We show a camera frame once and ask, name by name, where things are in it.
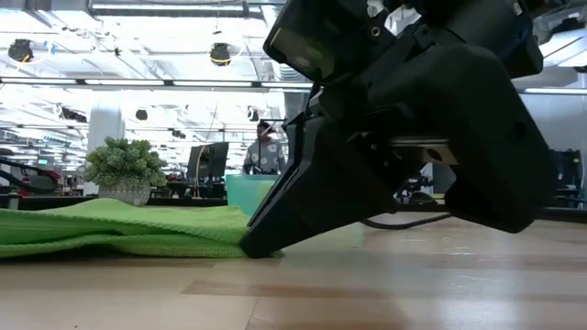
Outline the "green microfiber towel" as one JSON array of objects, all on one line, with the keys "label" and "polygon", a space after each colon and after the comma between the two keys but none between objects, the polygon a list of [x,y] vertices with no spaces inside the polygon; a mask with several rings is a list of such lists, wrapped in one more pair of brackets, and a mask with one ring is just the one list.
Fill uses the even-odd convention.
[{"label": "green microfiber towel", "polygon": [[88,247],[163,258],[244,258],[236,206],[139,207],[99,198],[55,209],[0,209],[0,259]]}]

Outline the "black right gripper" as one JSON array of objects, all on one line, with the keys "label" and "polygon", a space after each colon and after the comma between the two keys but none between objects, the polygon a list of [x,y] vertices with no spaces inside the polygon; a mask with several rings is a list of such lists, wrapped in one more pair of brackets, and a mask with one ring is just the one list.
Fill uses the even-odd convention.
[{"label": "black right gripper", "polygon": [[414,24],[364,70],[324,85],[324,116],[391,149],[393,194],[440,159],[441,141],[456,176],[449,212],[520,232],[554,190],[547,143],[512,85],[542,68],[532,30],[528,22]]}]

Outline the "person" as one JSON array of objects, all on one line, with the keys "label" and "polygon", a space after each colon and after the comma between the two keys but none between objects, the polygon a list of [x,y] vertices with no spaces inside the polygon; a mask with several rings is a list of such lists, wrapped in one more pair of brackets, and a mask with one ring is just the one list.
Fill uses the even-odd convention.
[{"label": "person", "polygon": [[247,148],[243,162],[244,174],[278,175],[284,171],[285,156],[282,144],[271,137],[274,132],[270,123],[258,123],[257,138]]}]

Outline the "black background monitor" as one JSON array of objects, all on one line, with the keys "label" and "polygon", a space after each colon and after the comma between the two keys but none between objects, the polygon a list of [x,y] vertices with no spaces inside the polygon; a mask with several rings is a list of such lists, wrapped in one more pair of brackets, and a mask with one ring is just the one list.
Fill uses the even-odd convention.
[{"label": "black background monitor", "polygon": [[220,178],[225,175],[229,144],[217,142],[191,147],[187,164],[187,179]]}]

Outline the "dark background workstation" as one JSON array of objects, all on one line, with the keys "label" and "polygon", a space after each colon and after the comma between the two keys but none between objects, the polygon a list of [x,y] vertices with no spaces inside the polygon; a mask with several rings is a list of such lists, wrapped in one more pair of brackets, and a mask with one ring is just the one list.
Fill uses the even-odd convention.
[{"label": "dark background workstation", "polygon": [[557,168],[557,190],[552,207],[578,209],[582,204],[582,165],[579,150],[550,151]]}]

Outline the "teal translucent plastic basket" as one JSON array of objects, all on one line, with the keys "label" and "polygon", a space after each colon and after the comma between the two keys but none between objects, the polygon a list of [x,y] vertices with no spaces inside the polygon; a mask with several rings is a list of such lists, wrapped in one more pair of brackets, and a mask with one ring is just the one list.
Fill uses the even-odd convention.
[{"label": "teal translucent plastic basket", "polygon": [[277,175],[228,175],[227,204],[237,206],[245,215],[253,216],[277,179]]}]

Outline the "artificial green potted plant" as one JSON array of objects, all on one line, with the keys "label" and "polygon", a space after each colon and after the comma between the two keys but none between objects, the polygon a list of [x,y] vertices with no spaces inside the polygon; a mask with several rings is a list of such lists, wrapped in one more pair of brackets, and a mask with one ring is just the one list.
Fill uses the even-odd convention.
[{"label": "artificial green potted plant", "polygon": [[165,165],[148,140],[106,137],[87,155],[83,178],[98,187],[100,198],[142,206],[152,188],[166,185]]}]

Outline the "black overhead light bar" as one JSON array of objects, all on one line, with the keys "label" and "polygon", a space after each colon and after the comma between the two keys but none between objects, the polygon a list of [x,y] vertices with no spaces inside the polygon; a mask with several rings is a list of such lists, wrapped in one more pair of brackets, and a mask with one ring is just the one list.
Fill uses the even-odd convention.
[{"label": "black overhead light bar", "polygon": [[202,80],[132,80],[132,79],[68,79],[0,77],[0,83],[36,85],[63,88],[121,89],[121,90],[294,90],[305,91],[310,82],[258,82],[258,81],[202,81]]}]

